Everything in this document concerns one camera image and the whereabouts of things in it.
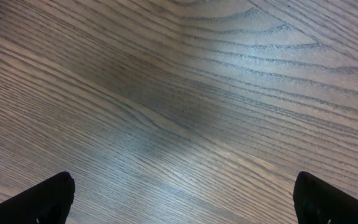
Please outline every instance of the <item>wooden surface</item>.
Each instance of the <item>wooden surface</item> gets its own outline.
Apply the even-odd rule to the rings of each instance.
[[[0,0],[0,202],[67,170],[70,223],[296,223],[358,198],[358,1]]]

